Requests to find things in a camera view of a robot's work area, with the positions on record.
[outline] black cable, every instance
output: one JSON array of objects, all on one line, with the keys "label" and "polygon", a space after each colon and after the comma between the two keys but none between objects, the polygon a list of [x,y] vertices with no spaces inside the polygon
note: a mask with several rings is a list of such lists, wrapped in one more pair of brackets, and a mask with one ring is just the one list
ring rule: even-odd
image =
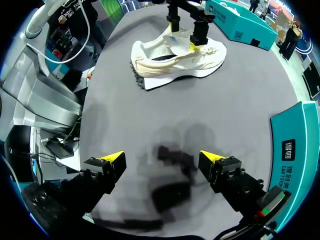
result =
[{"label": "black cable", "polygon": [[46,154],[46,153],[43,153],[43,152],[39,152],[39,153],[31,153],[31,152],[23,152],[23,151],[21,151],[21,153],[23,153],[23,154],[27,154],[27,155],[31,155],[31,156],[39,156],[39,155],[47,155],[48,157],[50,157],[50,158],[55,158],[54,156],[51,156],[51,155],[49,155],[49,154]]},{"label": "black cable", "polygon": [[40,173],[40,184],[42,184],[44,178],[43,178],[43,175],[42,175],[42,170],[41,170],[41,167],[40,167],[39,159],[36,158],[35,162],[36,162],[36,165],[37,165],[39,173]]}]

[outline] white cable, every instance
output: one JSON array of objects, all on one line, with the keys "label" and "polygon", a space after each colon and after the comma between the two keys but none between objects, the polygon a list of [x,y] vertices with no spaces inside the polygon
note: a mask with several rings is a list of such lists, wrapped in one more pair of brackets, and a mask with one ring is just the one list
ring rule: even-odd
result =
[{"label": "white cable", "polygon": [[13,168],[11,167],[10,163],[5,159],[5,157],[2,156],[2,155],[1,155],[1,157],[2,157],[3,161],[5,162],[5,164],[7,165],[7,167],[10,169],[10,171],[11,171],[13,177],[14,177],[14,180],[15,180],[15,182],[16,182],[16,185],[18,186],[18,189],[19,189],[19,191],[20,191],[20,193],[21,193],[22,190],[21,190],[21,187],[20,187],[18,178],[17,178],[17,176],[16,176],[16,174],[15,174],[15,171],[14,171]]},{"label": "white cable", "polygon": [[299,51],[298,49],[295,49],[298,53],[302,54],[302,55],[308,55],[312,52],[312,50],[314,49],[314,45],[312,44],[311,49],[308,52],[304,52],[304,51]]},{"label": "white cable", "polygon": [[301,52],[308,52],[310,50],[310,48],[311,48],[311,45],[312,45],[312,42],[311,42],[311,39],[310,39],[310,46],[308,47],[307,50],[302,50],[302,49],[298,48],[297,46],[295,47],[295,49],[297,49],[297,50],[299,50]]},{"label": "white cable", "polygon": [[47,57],[46,55],[44,55],[41,51],[39,51],[38,49],[36,49],[34,46],[32,46],[31,44],[27,43],[26,45],[31,48],[32,50],[36,51],[38,54],[40,54],[41,56],[43,56],[45,59],[47,59],[48,61],[54,63],[54,64],[66,64],[70,61],[72,61],[73,59],[75,59],[81,52],[82,50],[85,48],[85,46],[87,45],[87,42],[89,41],[89,37],[90,37],[90,24],[89,24],[89,20],[87,18],[87,15],[85,13],[85,10],[82,6],[82,3],[81,3],[81,0],[78,0],[78,3],[80,4],[80,7],[81,7],[81,11],[83,13],[83,16],[84,16],[84,19],[86,21],[86,25],[88,27],[88,36],[86,37],[86,40],[85,40],[85,43],[84,45],[82,46],[82,48],[76,53],[76,55],[74,55],[72,58],[68,59],[68,60],[65,60],[65,61],[55,61],[55,60],[52,60],[51,58]]}]

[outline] teal panel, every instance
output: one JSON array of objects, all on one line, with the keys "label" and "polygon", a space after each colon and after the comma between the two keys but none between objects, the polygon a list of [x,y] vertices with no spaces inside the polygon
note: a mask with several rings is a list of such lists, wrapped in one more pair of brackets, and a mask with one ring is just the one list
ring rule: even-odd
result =
[{"label": "teal panel", "polygon": [[[59,58],[57,58],[50,50],[45,50],[45,55],[54,60],[54,61],[60,61]],[[60,64],[53,63],[51,61],[45,60],[45,63],[47,67],[49,68],[50,72],[52,73]],[[69,71],[69,68],[65,64],[61,64],[60,72],[64,75]]]},{"label": "teal panel", "polygon": [[292,195],[276,216],[277,232],[297,211],[308,194],[317,168],[319,117],[314,101],[299,102],[271,118],[273,166],[269,190],[279,186]]},{"label": "teal panel", "polygon": [[[240,16],[220,5],[221,2],[235,8]],[[256,42],[257,47],[270,50],[278,35],[265,21],[236,3],[208,0],[205,2],[205,9],[216,16],[214,23],[232,41],[245,44]]]}]

